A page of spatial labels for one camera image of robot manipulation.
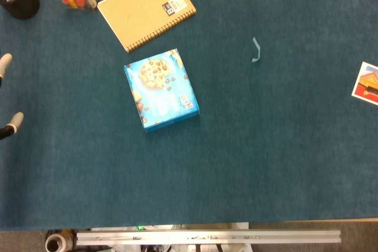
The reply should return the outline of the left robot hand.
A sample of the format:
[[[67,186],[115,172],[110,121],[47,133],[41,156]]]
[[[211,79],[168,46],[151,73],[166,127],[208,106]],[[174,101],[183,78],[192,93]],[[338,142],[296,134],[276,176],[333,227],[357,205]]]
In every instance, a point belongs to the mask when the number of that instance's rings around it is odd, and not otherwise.
[[[1,73],[0,73],[1,82],[4,78],[6,69],[10,65],[11,61],[12,61],[12,55],[10,53],[7,53],[1,57]],[[1,128],[0,140],[5,139],[17,133],[17,130],[20,128],[23,120],[24,120],[23,112],[16,113],[12,117],[11,121],[7,123],[3,128]]]

